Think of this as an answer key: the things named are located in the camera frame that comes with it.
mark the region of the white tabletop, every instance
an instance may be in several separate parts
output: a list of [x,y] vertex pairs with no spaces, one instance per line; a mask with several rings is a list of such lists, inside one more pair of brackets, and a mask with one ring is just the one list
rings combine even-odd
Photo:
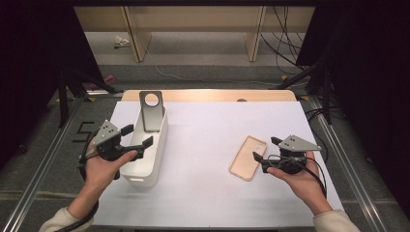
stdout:
[[[265,158],[278,154],[271,136],[298,135],[315,143],[296,101],[165,102],[168,135],[157,184],[133,187],[114,181],[100,198],[94,225],[133,228],[285,228],[313,226],[308,207],[290,187],[262,173],[260,165],[246,182],[228,168],[248,135],[268,143]],[[135,122],[139,102],[118,102],[111,122]],[[123,138],[128,145],[131,136]],[[328,200],[343,209],[327,168]]]

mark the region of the aluminum rail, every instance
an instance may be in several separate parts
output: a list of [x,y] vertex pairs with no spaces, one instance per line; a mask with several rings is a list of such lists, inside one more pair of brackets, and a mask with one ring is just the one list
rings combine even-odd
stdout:
[[51,142],[47,152],[43,157],[42,162],[40,163],[39,167],[36,170],[36,173],[31,179],[30,184],[23,192],[21,198],[19,199],[13,212],[11,213],[9,220],[7,221],[6,226],[3,229],[3,232],[18,231],[21,223],[23,222],[25,216],[28,213],[28,210],[30,209],[34,201],[37,191],[39,190],[40,186],[42,185],[45,179],[49,167],[54,162],[56,154],[58,153],[67,135],[67,131],[70,128],[71,121],[73,120],[76,111],[79,109],[83,101],[83,98],[75,99],[73,101],[73,105],[71,107],[72,112],[70,112],[66,124],[64,125],[64,127],[58,129],[53,141]]
[[[318,109],[322,107],[319,100],[315,96],[310,96],[310,99],[310,104],[313,107],[313,109]],[[380,213],[377,210],[377,207],[368,195],[355,168],[353,167],[352,163],[350,162],[350,159],[346,155],[343,146],[338,140],[332,125],[328,125],[325,118],[322,115],[319,115],[318,119],[323,131],[326,134],[326,137],[328,138],[333,150],[335,151],[335,155],[341,166],[341,169],[344,172],[344,176],[346,177],[351,189],[353,190],[353,193],[355,194],[358,203],[361,206],[363,213],[365,214],[365,217],[371,230],[375,232],[387,232],[387,227],[383,222],[382,218],[380,217]]]

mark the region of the hand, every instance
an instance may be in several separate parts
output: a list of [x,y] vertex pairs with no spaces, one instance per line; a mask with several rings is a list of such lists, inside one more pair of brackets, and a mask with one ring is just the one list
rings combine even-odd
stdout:
[[[93,141],[94,138],[88,145],[88,151],[95,149]],[[85,164],[85,184],[78,196],[67,208],[69,213],[78,219],[85,218],[99,200],[105,188],[111,184],[118,169],[131,161],[135,156],[136,151],[129,151],[115,161],[107,161],[100,156],[88,159]]]
[[[307,158],[310,158],[307,159],[306,167],[316,174],[316,176],[319,176],[317,164],[313,161],[314,153],[312,151],[307,151],[306,156]],[[319,183],[317,183],[317,181],[305,170],[290,175],[280,169],[270,167],[268,168],[268,172],[286,182],[293,192],[310,207],[314,215],[332,210],[332,207],[323,195]]]

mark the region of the gray floor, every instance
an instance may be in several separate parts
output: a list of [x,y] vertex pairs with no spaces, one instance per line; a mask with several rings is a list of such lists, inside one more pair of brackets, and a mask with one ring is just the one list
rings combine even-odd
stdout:
[[[148,47],[149,54],[142,63],[133,60],[129,48],[113,48],[116,35],[127,39],[125,33],[88,33],[87,37],[102,73],[115,74],[117,82],[113,86],[118,89],[267,89],[280,84],[280,77],[283,75],[283,72],[278,69],[276,55],[264,43],[259,46],[257,61],[249,62],[242,34],[155,33]],[[278,45],[272,35],[266,34],[265,38],[270,43]],[[300,43],[295,35],[292,40]],[[282,46],[281,51],[287,57],[292,57],[288,47]],[[281,59],[278,60],[278,64],[287,72],[298,72],[298,69]],[[297,96],[304,93],[304,82],[306,81],[292,87],[291,90]],[[29,185],[57,132],[59,106],[56,98],[54,97],[49,103],[50,112],[44,114],[27,139],[28,152],[14,156],[0,173],[1,227],[4,226],[21,194]],[[75,166],[83,145],[73,143],[73,140],[84,138],[84,135],[76,134],[76,131],[84,121],[94,122],[94,125],[87,125],[84,128],[86,131],[94,130],[104,119],[110,118],[115,103],[119,100],[119,98],[97,98],[94,101],[86,101],[80,106],[19,231],[37,231],[41,224],[52,217],[59,208],[71,202],[82,185]],[[309,101],[300,101],[300,103],[305,111],[311,109]],[[377,170],[371,163],[365,161],[366,151],[349,121],[340,110],[335,110],[332,114],[333,128],[366,192],[380,212],[387,231],[410,231],[409,220],[400,210]],[[312,121],[312,129],[323,139],[326,138],[317,120]],[[345,211],[362,231],[371,231],[360,204],[340,168],[335,152],[330,147],[329,149],[327,168]],[[91,228],[90,231],[128,230]],[[313,231],[313,229],[287,231]]]

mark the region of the phone case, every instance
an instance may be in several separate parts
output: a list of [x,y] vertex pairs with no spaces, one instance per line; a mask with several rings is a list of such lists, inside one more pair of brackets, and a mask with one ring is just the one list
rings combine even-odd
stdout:
[[266,147],[266,142],[255,137],[248,136],[239,149],[235,159],[232,161],[229,171],[245,181],[250,181],[259,164],[254,160],[252,152],[256,152],[257,154],[263,156]]

